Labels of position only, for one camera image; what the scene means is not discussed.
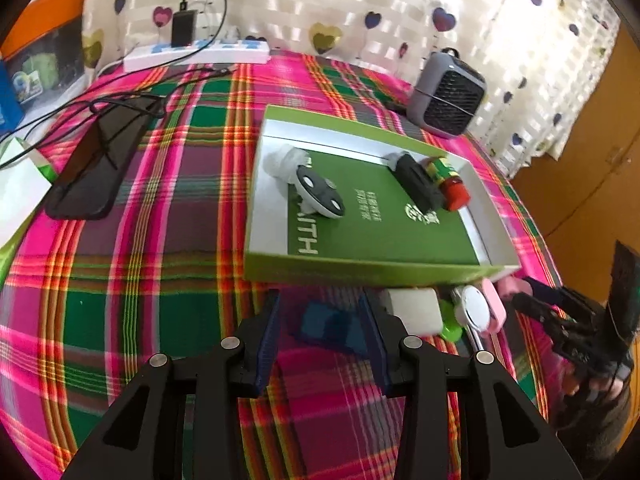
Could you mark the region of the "person's hand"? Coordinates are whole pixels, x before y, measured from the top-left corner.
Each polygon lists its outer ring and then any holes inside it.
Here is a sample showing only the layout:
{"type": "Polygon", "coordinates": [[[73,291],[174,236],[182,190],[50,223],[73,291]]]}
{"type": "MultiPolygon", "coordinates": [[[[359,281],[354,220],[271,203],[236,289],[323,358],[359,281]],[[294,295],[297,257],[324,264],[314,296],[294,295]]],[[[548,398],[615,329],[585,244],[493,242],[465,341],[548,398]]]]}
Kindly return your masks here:
{"type": "MultiPolygon", "coordinates": [[[[574,396],[580,389],[582,381],[577,377],[575,367],[572,363],[568,363],[564,367],[562,378],[562,390],[568,396],[574,396]]],[[[589,383],[589,390],[597,393],[604,393],[605,400],[615,400],[623,391],[625,383],[620,378],[592,378],[589,383]]]]}

